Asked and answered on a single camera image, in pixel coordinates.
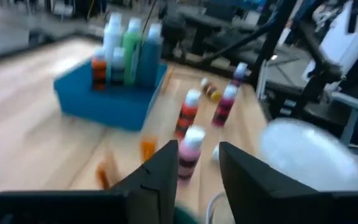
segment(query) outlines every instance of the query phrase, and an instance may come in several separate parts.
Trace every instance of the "red paint bottle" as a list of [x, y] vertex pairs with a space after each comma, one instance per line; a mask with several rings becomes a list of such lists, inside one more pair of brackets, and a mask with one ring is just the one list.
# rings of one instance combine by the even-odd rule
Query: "red paint bottle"
[[233, 74], [233, 79], [231, 80], [230, 84], [239, 87], [247, 73], [247, 64], [240, 62], [237, 65], [236, 71]]
[[224, 126], [231, 108], [233, 107], [234, 100], [236, 99], [238, 87], [232, 84], [228, 84], [223, 92], [221, 101], [218, 103], [212, 123], [215, 126]]
[[185, 137], [187, 129], [194, 123], [198, 111], [201, 92], [198, 90], [189, 90], [186, 99], [183, 102], [175, 128], [175, 134], [179, 139]]

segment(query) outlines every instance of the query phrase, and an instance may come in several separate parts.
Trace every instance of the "white cable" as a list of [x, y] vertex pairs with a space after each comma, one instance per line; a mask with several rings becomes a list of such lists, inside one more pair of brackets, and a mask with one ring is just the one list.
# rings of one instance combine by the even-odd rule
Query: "white cable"
[[217, 201], [217, 199], [219, 199], [219, 198], [221, 198], [223, 196], [226, 196], [225, 192], [218, 193], [211, 199], [211, 201], [209, 201], [208, 207], [206, 209], [206, 221], [205, 221], [205, 224], [210, 224], [211, 223], [210, 222], [210, 220], [212, 218], [211, 215], [213, 215], [212, 205], [214, 204], [215, 201]]

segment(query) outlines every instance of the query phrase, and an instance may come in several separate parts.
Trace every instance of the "white wall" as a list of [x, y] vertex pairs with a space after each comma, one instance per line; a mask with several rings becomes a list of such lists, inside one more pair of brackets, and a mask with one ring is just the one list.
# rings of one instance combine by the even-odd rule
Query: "white wall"
[[[347, 34], [347, 23], [349, 12], [351, 10], [351, 1], [349, 1], [343, 10], [333, 22], [333, 27], [328, 31], [322, 41], [320, 48], [333, 62], [342, 65], [342, 71], [347, 74], [353, 64], [358, 59], [358, 23], [356, 33]], [[314, 69], [314, 62], [310, 62], [303, 78], [306, 79], [307, 73]], [[333, 83], [326, 87], [328, 90], [334, 90], [338, 83]]]

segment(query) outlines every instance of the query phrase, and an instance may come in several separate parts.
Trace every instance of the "white bottle cap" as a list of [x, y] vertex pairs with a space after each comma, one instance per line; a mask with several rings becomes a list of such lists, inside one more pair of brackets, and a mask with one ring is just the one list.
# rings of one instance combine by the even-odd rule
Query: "white bottle cap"
[[110, 15], [110, 20], [109, 20], [109, 27], [113, 28], [113, 27], [117, 27], [117, 26], [121, 26], [121, 18], [122, 15], [120, 13], [112, 13]]
[[187, 129], [184, 143], [186, 147], [192, 151], [198, 151], [200, 149], [201, 143], [205, 137], [205, 130], [197, 125], [192, 125]]
[[237, 95], [238, 87], [232, 84], [228, 84], [227, 87], [224, 89], [222, 98], [225, 99], [234, 99]]
[[159, 39], [161, 36], [161, 24], [153, 23], [150, 25], [148, 39]]
[[140, 32], [142, 21], [139, 18], [132, 17], [128, 24], [128, 32]]
[[123, 47], [114, 48], [112, 53], [112, 65], [113, 67], [123, 67], [125, 62], [125, 49]]
[[219, 142], [217, 143], [214, 152], [212, 153], [213, 161], [219, 163]]
[[247, 64], [240, 62], [237, 65], [236, 71], [234, 72], [234, 78], [238, 78], [241, 79], [244, 77], [244, 75], [246, 75], [246, 71], [247, 71]]
[[201, 81], [201, 86], [205, 86], [208, 83], [208, 79], [207, 78], [203, 78]]
[[94, 57], [98, 59], [104, 59], [105, 51], [103, 48], [98, 48], [94, 51]]
[[199, 90], [189, 90], [186, 95], [186, 106], [197, 106], [200, 100], [201, 92]]

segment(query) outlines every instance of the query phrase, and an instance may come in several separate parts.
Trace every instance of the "orange paint bottle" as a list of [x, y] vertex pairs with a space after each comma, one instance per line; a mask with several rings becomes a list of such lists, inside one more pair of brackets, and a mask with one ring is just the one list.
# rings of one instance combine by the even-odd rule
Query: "orange paint bottle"
[[106, 88], [106, 60], [104, 59], [104, 50], [96, 50], [92, 61], [92, 89], [104, 90]]
[[201, 92], [198, 90], [189, 90], [186, 99], [183, 102], [175, 128], [175, 134], [178, 138], [185, 137], [187, 129], [194, 123], [198, 111]]

